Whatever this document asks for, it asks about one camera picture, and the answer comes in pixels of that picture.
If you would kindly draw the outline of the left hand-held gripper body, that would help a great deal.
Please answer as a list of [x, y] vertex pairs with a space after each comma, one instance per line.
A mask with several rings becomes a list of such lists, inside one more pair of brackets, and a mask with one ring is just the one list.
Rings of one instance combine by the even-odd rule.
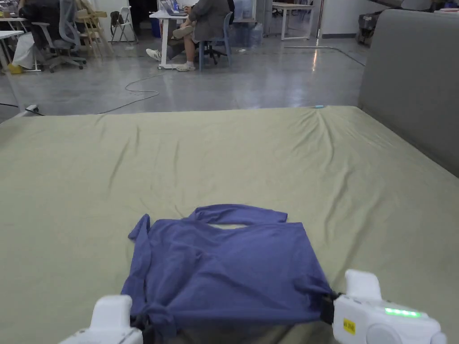
[[78, 330], [61, 344], [154, 344], [155, 332], [149, 329], [144, 313], [144, 298], [107, 295], [93, 309], [88, 328]]

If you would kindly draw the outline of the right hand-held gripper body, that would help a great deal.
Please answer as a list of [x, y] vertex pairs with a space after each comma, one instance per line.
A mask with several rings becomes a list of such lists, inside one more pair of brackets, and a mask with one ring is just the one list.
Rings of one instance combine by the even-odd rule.
[[446, 344], [439, 322], [427, 313], [384, 300], [377, 276], [349, 269], [345, 293], [322, 299], [320, 319], [340, 344]]

